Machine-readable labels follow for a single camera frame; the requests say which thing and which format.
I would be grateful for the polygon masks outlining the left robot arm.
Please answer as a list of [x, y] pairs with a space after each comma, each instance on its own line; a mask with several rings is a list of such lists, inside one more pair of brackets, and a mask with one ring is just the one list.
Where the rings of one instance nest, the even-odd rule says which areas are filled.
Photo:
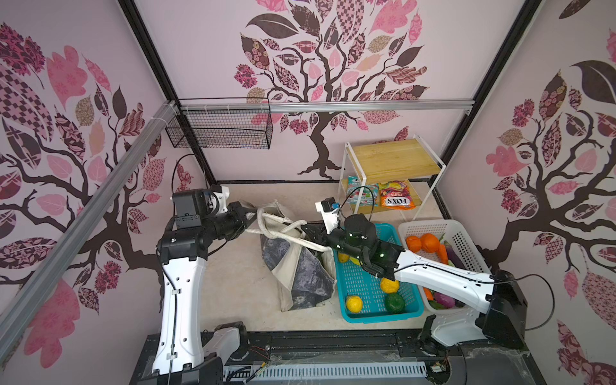
[[222, 384], [224, 365], [246, 343], [242, 322], [217, 327], [204, 343], [199, 327], [201, 288], [207, 261], [252, 223], [254, 210], [229, 202], [229, 189], [193, 189], [173, 194], [173, 216], [159, 242], [164, 283], [157, 353], [146, 384]]

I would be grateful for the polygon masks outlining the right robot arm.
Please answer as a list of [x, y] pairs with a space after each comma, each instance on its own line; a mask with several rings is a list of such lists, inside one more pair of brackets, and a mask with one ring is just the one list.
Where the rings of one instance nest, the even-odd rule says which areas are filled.
[[480, 339], [509, 349], [524, 347], [528, 303], [510, 272], [478, 273], [423, 258], [379, 239], [375, 224], [362, 214], [349, 216], [343, 225], [334, 214], [325, 214], [324, 219], [302, 227], [309, 240], [358, 258], [364, 271], [376, 278], [435, 290], [468, 307], [467, 312], [428, 319], [423, 327], [425, 349]]

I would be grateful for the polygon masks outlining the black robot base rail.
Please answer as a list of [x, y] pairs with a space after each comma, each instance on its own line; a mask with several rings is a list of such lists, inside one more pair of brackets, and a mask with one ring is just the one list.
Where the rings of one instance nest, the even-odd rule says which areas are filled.
[[529, 354], [474, 342], [439, 351], [397, 330], [250, 332], [225, 365], [183, 380], [152, 374], [159, 338], [149, 335], [131, 384], [539, 384]]

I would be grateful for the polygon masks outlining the beige canvas grocery bag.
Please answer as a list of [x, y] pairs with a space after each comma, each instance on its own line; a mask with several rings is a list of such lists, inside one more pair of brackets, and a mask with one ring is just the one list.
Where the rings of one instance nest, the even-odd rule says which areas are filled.
[[307, 221], [293, 220], [278, 201], [256, 208], [254, 219], [247, 231], [260, 236], [261, 259], [277, 281], [280, 310], [310, 309], [331, 299], [335, 255], [308, 239], [301, 229]]

